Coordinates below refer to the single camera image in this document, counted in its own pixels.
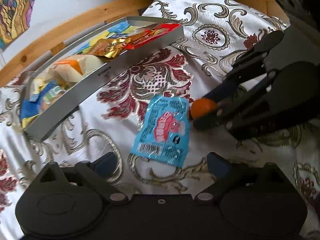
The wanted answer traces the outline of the small orange fruit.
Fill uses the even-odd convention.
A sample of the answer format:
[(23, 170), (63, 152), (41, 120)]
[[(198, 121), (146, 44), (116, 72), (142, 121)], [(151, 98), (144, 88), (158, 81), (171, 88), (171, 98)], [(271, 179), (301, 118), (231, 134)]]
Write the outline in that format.
[(190, 107), (190, 116), (193, 119), (198, 119), (215, 109), (217, 109), (217, 104), (213, 100), (208, 98), (200, 98), (192, 103)]

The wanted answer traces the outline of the round biscuit green label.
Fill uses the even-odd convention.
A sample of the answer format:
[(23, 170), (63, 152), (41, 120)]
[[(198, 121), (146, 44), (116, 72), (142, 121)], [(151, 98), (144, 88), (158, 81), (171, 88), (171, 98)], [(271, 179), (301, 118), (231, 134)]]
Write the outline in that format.
[(55, 103), (65, 92), (69, 90), (68, 84), (57, 84), (50, 82), (44, 88), (44, 95), (41, 98), (40, 112), (47, 110)]

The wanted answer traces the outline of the red clear snack packet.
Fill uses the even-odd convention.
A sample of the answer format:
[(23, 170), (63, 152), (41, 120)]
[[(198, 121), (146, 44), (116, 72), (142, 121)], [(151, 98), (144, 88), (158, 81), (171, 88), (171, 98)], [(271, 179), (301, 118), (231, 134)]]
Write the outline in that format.
[(141, 47), (144, 44), (174, 31), (178, 27), (181, 27), (178, 23), (159, 23), (154, 26), (149, 25), (143, 30), (138, 31), (136, 34), (130, 35), (130, 42), (125, 49), (134, 50), (135, 48)]

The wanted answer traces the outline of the orange white bread packet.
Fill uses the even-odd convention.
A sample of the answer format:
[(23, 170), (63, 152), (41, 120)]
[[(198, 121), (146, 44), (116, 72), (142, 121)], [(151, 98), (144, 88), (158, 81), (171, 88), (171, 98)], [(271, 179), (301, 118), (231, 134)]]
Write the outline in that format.
[(48, 68), (48, 74), (59, 76), (67, 82), (77, 83), (103, 64), (104, 61), (94, 55), (72, 55), (55, 61)]

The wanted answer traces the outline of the gold candy packet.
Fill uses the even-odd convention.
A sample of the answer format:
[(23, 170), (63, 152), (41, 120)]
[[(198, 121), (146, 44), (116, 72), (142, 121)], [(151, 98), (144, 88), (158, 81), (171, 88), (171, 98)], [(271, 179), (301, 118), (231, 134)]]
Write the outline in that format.
[(101, 38), (86, 55), (104, 56), (108, 59), (116, 58), (131, 42), (131, 38)]

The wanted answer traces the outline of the light blue snack packet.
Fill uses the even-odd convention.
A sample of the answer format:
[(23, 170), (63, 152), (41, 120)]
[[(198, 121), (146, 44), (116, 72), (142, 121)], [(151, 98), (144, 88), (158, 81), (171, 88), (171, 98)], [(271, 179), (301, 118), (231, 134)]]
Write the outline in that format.
[(189, 151), (189, 101), (156, 95), (146, 109), (144, 124), (131, 153), (182, 167)]

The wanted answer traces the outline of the floral satin sofa cover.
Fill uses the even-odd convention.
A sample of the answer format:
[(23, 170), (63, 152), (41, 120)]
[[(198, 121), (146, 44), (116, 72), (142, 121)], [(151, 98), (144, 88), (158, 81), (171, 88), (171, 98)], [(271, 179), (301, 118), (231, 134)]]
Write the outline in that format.
[(276, 163), (306, 201), (305, 239), (319, 239), (315, 201), (319, 196), (319, 126), (286, 128), (265, 137), (237, 141), (223, 128), (190, 132), (182, 168), (130, 153), (150, 99), (156, 93), (190, 101), (218, 85), (232, 62), (261, 38), (288, 23), (236, 0), (154, 0), (146, 16), (177, 20), (184, 38), (105, 85), (63, 121), (44, 141), (21, 129), (23, 72), (1, 88), (1, 239), (19, 239), (18, 199), (41, 168), (55, 161), (71, 167), (114, 151), (118, 163), (109, 182), (125, 194), (196, 194), (214, 182), (206, 155), (261, 166)]

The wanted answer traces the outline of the grey tray with drawing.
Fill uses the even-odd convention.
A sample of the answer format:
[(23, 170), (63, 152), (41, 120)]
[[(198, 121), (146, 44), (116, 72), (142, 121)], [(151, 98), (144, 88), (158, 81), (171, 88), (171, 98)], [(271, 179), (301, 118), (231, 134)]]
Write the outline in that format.
[[(57, 60), (64, 57), (72, 56), (80, 50), (80, 48), (93, 38), (97, 38), (105, 31), (115, 31), (116, 33), (124, 30), (125, 27), (147, 27), (152, 24), (167, 24), (171, 21), (163, 18), (144, 17), (144, 16), (126, 16), (114, 22), (103, 25), (95, 29), (89, 34), (79, 38), (67, 48), (63, 49), (40, 68), (38, 68), (28, 80), (24, 91), (24, 101), (31, 100), (31, 84), (40, 74), (43, 74), (53, 65)], [(164, 34), (155, 40), (150, 41), (133, 50), (129, 49), (122, 52), (116, 59), (112, 61), (102, 60), (97, 68), (93, 69), (88, 74), (73, 85), (67, 92), (57, 99), (51, 106), (43, 113), (35, 117), (34, 120), (23, 129), (27, 135), (42, 140), (56, 128), (56, 126), (65, 119), (67, 115), (72, 113), (75, 108), (96, 92), (99, 88), (106, 85), (114, 77), (118, 76), (127, 68), (145, 59), (147, 56), (157, 52), (158, 50), (172, 44), (173, 42), (184, 37), (183, 27), (179, 24), (174, 30), (168, 34)]]

